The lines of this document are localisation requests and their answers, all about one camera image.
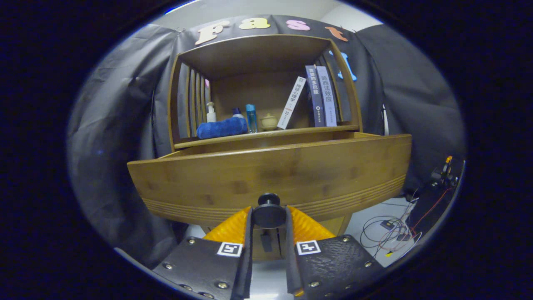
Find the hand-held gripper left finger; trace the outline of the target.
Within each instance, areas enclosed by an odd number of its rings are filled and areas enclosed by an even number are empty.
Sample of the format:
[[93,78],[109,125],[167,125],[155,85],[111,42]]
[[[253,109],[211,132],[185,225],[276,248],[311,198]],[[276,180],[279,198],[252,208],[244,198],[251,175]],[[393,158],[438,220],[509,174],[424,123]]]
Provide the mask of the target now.
[[185,237],[154,273],[196,299],[245,300],[252,279],[252,207],[246,207],[203,238]]

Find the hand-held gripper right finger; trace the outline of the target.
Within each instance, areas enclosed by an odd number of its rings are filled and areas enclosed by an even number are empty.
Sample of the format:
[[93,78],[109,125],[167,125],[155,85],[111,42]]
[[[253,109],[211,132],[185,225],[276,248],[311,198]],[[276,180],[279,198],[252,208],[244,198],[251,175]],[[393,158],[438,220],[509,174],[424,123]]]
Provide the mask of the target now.
[[292,206],[286,211],[286,283],[295,298],[348,298],[385,276],[385,268],[351,235],[336,236]]

